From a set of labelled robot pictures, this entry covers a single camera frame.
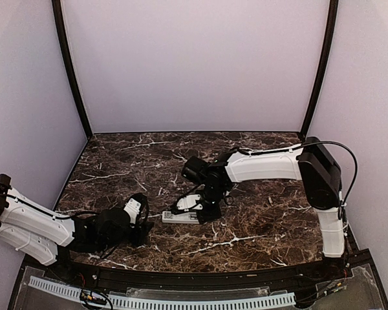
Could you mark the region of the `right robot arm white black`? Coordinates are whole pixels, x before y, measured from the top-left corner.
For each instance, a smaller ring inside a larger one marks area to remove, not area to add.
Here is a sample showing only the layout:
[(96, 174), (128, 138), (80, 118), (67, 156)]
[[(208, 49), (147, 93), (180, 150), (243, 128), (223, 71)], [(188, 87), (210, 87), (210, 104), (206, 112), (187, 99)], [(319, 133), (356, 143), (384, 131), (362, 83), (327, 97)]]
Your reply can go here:
[(310, 206), (316, 211), (325, 260), (317, 267), (323, 280), (342, 269), (345, 250), (341, 169), (322, 142), (315, 137), (305, 143), (272, 150), (234, 148), (211, 162), (191, 157), (182, 176), (195, 184), (179, 198), (173, 214), (194, 211), (199, 223), (221, 217), (219, 204), (237, 183), (252, 180), (298, 180)]

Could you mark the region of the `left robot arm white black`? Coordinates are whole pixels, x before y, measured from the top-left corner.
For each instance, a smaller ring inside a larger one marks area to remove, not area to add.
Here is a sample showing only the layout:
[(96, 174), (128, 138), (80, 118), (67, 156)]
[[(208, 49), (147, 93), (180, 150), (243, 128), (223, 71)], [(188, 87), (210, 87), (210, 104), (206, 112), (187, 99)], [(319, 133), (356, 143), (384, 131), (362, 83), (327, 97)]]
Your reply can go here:
[(142, 245), (153, 227), (142, 193), (132, 195), (123, 207), (62, 215), (23, 196), (10, 182), (0, 174), (0, 240), (42, 265), (53, 265), (65, 282), (78, 277), (78, 266), (64, 257), (63, 249), (109, 256), (122, 243)]

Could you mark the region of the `white remote control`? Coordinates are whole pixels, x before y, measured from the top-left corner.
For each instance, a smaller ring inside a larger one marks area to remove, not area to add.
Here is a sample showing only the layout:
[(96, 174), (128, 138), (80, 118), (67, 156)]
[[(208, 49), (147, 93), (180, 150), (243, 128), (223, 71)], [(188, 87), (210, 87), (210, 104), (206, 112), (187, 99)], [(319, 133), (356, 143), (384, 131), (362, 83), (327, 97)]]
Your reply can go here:
[(199, 225), (196, 212), (173, 214), (171, 211), (162, 212), (162, 223), (195, 224)]

